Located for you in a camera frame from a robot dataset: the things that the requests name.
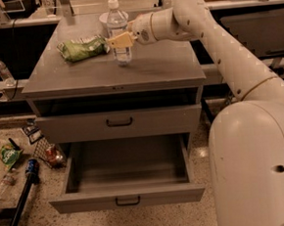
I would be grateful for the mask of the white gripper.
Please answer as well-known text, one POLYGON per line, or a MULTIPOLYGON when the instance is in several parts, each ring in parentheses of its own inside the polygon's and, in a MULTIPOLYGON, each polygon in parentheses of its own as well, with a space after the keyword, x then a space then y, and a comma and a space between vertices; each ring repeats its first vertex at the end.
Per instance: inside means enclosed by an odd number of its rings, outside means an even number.
POLYGON ((152 15, 152 12, 140 14, 134 21, 128 22, 128 31, 107 39, 108 46, 112 49, 132 47, 136 39, 143 45, 155 43, 157 39, 152 29, 152 15))

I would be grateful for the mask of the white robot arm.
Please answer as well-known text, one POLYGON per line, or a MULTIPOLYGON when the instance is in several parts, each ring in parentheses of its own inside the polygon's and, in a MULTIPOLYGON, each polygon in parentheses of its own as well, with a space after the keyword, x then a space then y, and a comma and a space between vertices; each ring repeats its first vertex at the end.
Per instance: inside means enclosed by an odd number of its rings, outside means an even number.
POLYGON ((112 48, 200 40, 236 101, 211 125, 217 226, 284 226, 284 80, 221 27, 204 0, 139 15, 112 48))

